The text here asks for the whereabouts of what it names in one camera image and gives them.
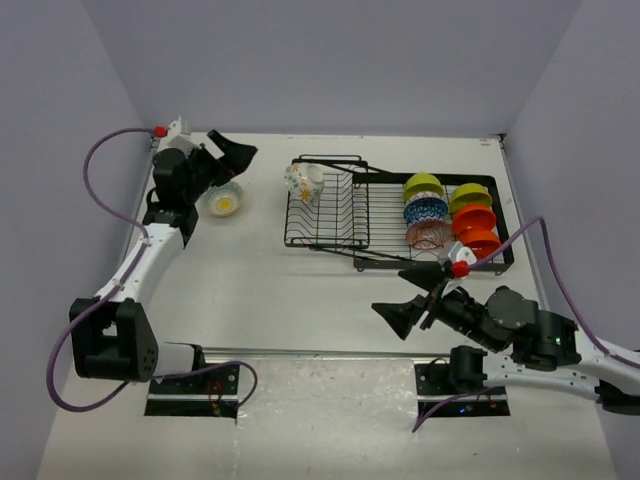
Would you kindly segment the white floral leaf bowl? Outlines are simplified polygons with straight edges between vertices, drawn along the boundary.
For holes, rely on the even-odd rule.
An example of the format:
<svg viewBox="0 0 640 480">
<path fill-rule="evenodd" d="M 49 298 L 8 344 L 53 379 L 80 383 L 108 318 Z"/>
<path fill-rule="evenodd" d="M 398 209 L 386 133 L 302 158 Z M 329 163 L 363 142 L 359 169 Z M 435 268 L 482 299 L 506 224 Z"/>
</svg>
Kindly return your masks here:
<svg viewBox="0 0 640 480">
<path fill-rule="evenodd" d="M 295 199 L 317 205 L 325 187 L 323 170 L 316 164 L 292 163 L 285 169 L 285 185 Z"/>
</svg>

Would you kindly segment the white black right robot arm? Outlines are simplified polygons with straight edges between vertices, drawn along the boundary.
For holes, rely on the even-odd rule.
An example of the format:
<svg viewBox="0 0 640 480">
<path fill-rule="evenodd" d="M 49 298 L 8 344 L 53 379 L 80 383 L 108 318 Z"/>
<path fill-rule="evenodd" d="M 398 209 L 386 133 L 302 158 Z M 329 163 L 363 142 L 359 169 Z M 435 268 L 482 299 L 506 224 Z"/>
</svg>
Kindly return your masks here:
<svg viewBox="0 0 640 480">
<path fill-rule="evenodd" d="M 602 352 L 575 321 L 506 286 L 480 303 L 461 285 L 469 272 L 463 261 L 402 270 L 400 277 L 423 294 L 372 306 L 401 339 L 414 327 L 426 330 L 439 321 L 471 340 L 452 348 L 448 364 L 429 379 L 445 380 L 456 395 L 519 385 L 581 396 L 609 413 L 638 415 L 639 372 L 630 365 L 638 353 Z"/>
</svg>

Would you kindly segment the red pink patterned bowl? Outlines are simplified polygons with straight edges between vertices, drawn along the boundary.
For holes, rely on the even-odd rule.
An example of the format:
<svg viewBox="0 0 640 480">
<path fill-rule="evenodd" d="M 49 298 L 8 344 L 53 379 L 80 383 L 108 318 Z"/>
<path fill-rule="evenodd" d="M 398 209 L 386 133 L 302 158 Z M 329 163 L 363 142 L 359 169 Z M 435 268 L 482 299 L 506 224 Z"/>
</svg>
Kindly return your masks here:
<svg viewBox="0 0 640 480">
<path fill-rule="evenodd" d="M 452 239 L 451 227 L 442 220 L 418 221 L 409 226 L 405 233 L 406 243 L 419 250 L 441 248 Z"/>
</svg>

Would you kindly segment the yellow sun pattern bowl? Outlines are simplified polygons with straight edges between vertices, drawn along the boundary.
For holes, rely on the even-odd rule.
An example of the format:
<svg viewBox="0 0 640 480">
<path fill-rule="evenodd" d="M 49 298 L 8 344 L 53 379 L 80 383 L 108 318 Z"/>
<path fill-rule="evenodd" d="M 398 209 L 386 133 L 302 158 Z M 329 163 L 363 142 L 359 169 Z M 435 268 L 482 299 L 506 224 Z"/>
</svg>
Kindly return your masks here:
<svg viewBox="0 0 640 480">
<path fill-rule="evenodd" d="M 234 215 L 242 206 L 244 190 L 242 186 L 230 181 L 222 186 L 211 187 L 203 197 L 207 213 L 213 217 Z"/>
</svg>

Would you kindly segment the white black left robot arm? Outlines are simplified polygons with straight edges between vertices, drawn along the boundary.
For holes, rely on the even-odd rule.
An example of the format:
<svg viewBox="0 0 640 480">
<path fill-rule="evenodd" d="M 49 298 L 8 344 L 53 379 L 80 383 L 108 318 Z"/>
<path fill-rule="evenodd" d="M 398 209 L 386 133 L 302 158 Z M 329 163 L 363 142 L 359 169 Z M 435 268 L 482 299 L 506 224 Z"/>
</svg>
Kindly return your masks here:
<svg viewBox="0 0 640 480">
<path fill-rule="evenodd" d="M 125 382 L 172 378 L 187 393 L 206 385 L 201 346 L 158 341 L 145 308 L 193 236 L 198 200 L 244 173 L 256 153 L 256 147 L 212 130 L 204 142 L 178 135 L 154 154 L 153 186 L 134 224 L 140 231 L 134 250 L 93 297 L 77 299 L 70 308 L 79 376 Z"/>
</svg>

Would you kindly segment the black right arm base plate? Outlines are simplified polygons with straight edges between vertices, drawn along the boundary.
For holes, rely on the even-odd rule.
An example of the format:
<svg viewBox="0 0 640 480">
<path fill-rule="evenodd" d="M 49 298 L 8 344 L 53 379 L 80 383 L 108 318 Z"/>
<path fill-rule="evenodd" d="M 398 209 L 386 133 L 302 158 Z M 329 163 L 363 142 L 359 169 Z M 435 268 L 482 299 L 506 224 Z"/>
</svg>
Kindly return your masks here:
<svg viewBox="0 0 640 480">
<path fill-rule="evenodd" d="M 444 358 L 416 363 L 414 374 L 417 392 L 417 418 L 412 432 L 429 419 L 507 417 L 511 415 L 506 389 L 460 393 L 449 381 L 449 364 Z"/>
</svg>

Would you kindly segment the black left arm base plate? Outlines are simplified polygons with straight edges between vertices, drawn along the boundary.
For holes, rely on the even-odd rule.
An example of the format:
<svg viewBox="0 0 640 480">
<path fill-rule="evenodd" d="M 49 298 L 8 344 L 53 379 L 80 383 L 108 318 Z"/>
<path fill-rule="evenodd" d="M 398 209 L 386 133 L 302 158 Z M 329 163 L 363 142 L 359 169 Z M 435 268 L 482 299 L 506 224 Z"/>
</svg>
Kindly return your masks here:
<svg viewBox="0 0 640 480">
<path fill-rule="evenodd" d="M 234 364 L 194 377 L 152 381 L 144 415 L 235 420 L 239 373 L 240 366 Z"/>
</svg>

